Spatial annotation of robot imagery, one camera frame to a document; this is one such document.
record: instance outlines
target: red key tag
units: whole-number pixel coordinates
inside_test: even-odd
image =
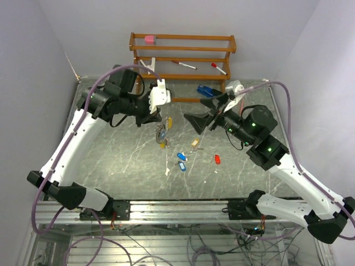
[[[216,162],[216,164],[221,164],[221,159],[220,159],[220,156],[219,155],[215,155],[215,162]]]

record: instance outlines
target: wooden rack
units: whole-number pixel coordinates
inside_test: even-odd
[[[155,35],[157,39],[180,39],[180,40],[219,40],[228,42],[228,47],[187,47],[187,46],[162,46],[162,45],[136,45],[135,39],[144,39],[147,35]],[[140,57],[138,50],[174,50],[174,51],[203,51],[203,52],[225,52],[224,58],[189,58],[189,57],[155,57],[158,61],[179,62],[206,62],[223,63],[222,69],[227,75],[204,75],[204,74],[165,74],[159,73],[162,79],[182,79],[182,80],[218,80],[221,92],[225,92],[225,81],[231,77],[229,68],[230,53],[235,53],[237,45],[235,38],[231,36],[207,36],[207,35],[173,35],[173,34],[136,34],[131,33],[129,49],[133,51],[134,64],[139,64],[139,60],[150,60],[151,57]],[[143,79],[154,79],[154,76],[142,74]],[[140,79],[137,79],[136,93],[140,91]],[[199,102],[198,98],[173,98],[174,102]]]

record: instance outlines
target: pink sponge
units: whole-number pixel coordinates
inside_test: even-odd
[[[156,36],[154,35],[147,35],[144,37],[145,44],[153,45],[156,42]]]

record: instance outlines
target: gray marble table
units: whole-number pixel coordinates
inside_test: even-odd
[[[91,86],[95,79],[81,80],[75,102],[81,91]],[[242,81],[247,87],[260,81]],[[196,92],[199,84],[217,88],[211,81],[167,81],[167,87],[176,96],[203,97]],[[245,96],[245,105],[264,104],[274,117],[276,107],[268,88],[252,91]],[[108,124],[97,136],[92,147],[79,166],[76,182],[97,188],[116,199],[188,199],[247,197],[255,189],[264,190],[279,197],[296,196],[285,183],[257,167],[246,155],[247,149],[237,151],[229,143],[224,130],[205,130],[198,135],[183,117],[186,112],[202,113],[206,107],[198,103],[173,103],[163,106],[163,118],[171,117],[173,126],[168,132],[170,147],[161,149],[155,141],[157,124],[137,128],[133,117],[119,127]],[[121,115],[114,118],[119,121]],[[272,134],[285,142],[280,125]],[[191,143],[198,138],[204,150],[192,151]],[[231,138],[236,146],[239,141]],[[188,157],[186,171],[176,166],[176,154],[184,152]],[[221,164],[211,162],[218,154]]]

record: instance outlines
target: purple cable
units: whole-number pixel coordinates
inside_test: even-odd
[[[121,249],[123,249],[123,251],[128,256],[130,266],[132,266],[132,259],[131,259],[131,256],[130,256],[129,252],[127,251],[127,249],[125,249],[125,247],[123,247],[121,244],[117,243],[116,241],[113,241],[113,240],[108,239],[108,238],[104,238],[104,228],[102,226],[100,218],[98,217],[98,215],[92,209],[88,209],[88,210],[90,210],[92,212],[92,214],[95,216],[96,220],[98,220],[99,226],[100,226],[100,230],[101,230],[101,236],[100,237],[91,237],[91,236],[83,237],[83,238],[79,239],[78,241],[75,241],[73,244],[71,244],[70,247],[67,249],[67,251],[64,254],[64,258],[63,258],[64,259],[64,264],[63,265],[67,266],[67,260],[68,260],[68,257],[69,257],[69,252],[78,243],[80,243],[81,241],[89,240],[89,239],[100,239],[100,243],[99,243],[98,249],[95,251],[93,257],[91,258],[91,260],[85,266],[89,266],[94,261],[94,259],[97,257],[97,255],[99,254],[99,251],[100,251],[100,249],[102,247],[102,244],[103,244],[104,240],[108,241],[108,242],[111,242],[111,243],[113,243],[115,245],[118,245]]]
[[[290,92],[288,90],[288,88],[286,87],[286,85],[282,82],[279,82],[279,81],[268,81],[268,82],[264,82],[264,83],[261,83],[261,84],[258,84],[258,85],[255,85],[255,86],[251,86],[245,90],[241,90],[237,93],[236,96],[240,95],[240,94],[244,94],[244,93],[249,93],[251,92],[252,90],[255,90],[255,89],[259,89],[265,85],[271,85],[271,84],[277,84],[277,85],[280,85],[284,90],[285,90],[285,93],[286,93],[286,98],[287,98],[287,132],[286,132],[286,135],[287,135],[287,140],[288,140],[288,143],[290,144],[290,152],[291,152],[291,156],[295,162],[295,165],[297,167],[297,169],[299,170],[300,173],[303,172],[301,166],[300,166],[300,163],[298,162],[297,160],[297,157],[296,157],[296,153],[295,153],[295,150],[293,148],[293,144],[292,144],[292,140],[291,140],[291,98],[290,98]],[[339,202],[335,202],[335,199],[334,197],[332,197],[332,195],[330,195],[326,190],[324,190],[320,185],[318,185],[313,179],[310,178],[310,176],[306,173],[303,173],[302,174],[311,184],[313,184],[317,189],[319,189],[324,195],[326,195],[332,202],[334,202],[350,219],[350,221],[352,222],[354,228],[355,228],[355,219],[351,216],[351,214],[345,209],[345,207],[343,205],[341,205]],[[345,240],[349,240],[349,241],[353,241],[355,240],[355,236],[353,237],[346,237],[346,236],[339,236],[340,238],[342,239],[345,239]]]
[[[91,99],[91,95],[93,94],[93,92],[95,91],[95,89],[97,88],[97,86],[105,79],[107,78],[109,75],[113,74],[113,73],[116,73],[120,70],[124,70],[124,69],[128,69],[128,68],[141,68],[143,70],[146,70],[148,72],[151,72],[152,74],[154,74],[157,79],[159,79],[161,81],[161,77],[154,71],[152,71],[151,69],[149,68],[146,68],[142,65],[124,65],[124,66],[119,66],[117,68],[114,68],[108,72],[106,72],[104,75],[101,76],[101,78],[99,78],[95,83],[94,85],[92,86],[92,88],[90,89],[90,92],[88,93],[88,96],[86,98],[86,101],[85,101],[85,106],[84,106],[84,112],[82,114],[82,116],[80,117],[78,123],[76,124],[76,126],[74,127],[73,129],[73,132],[68,136],[68,138],[66,139],[64,145],[62,146],[62,148],[59,150],[56,158],[54,159],[52,165],[51,165],[51,169],[55,169],[60,158],[62,157],[65,149],[68,147],[70,141],[72,140],[72,138],[74,137],[74,132],[75,131],[78,131],[80,125],[82,124],[82,122],[84,121],[85,119],[85,116],[86,116],[86,113],[88,111],[88,108],[89,108],[89,103],[90,103],[90,99]],[[59,211],[55,214],[55,216],[53,217],[53,219],[51,220],[51,222],[49,223],[48,227],[43,230],[43,231],[40,231],[38,228],[37,228],[37,225],[36,225],[36,208],[37,208],[37,204],[38,204],[38,200],[40,198],[40,194],[45,186],[45,184],[47,183],[47,181],[50,179],[50,177],[52,176],[52,173],[53,171],[49,171],[48,174],[45,176],[44,180],[42,181],[42,183],[40,184],[39,188],[38,188],[38,191],[36,193],[36,196],[34,198],[34,201],[33,201],[33,204],[32,204],[32,211],[31,211],[31,223],[32,223],[32,228],[33,228],[33,231],[36,233],[36,234],[45,234],[47,233],[50,228],[53,226],[55,220],[57,219],[57,217],[59,216],[60,212],[64,209],[64,207],[60,208]]]
[[[242,234],[243,236],[247,236],[248,238],[250,239],[255,239],[255,240],[277,240],[277,239],[280,239],[280,238],[285,238],[285,237],[288,237],[290,236],[294,231],[296,231],[298,229],[298,226],[296,226],[294,229],[292,229],[291,231],[289,231],[288,233],[286,234],[283,234],[281,236],[278,236],[278,237],[255,237],[255,236],[251,236],[243,231],[238,231],[236,229],[233,229],[231,227],[229,227],[227,224],[225,224],[226,226],[220,226],[224,229],[228,229],[229,231],[231,232],[235,232],[235,233],[238,233],[238,234]]]

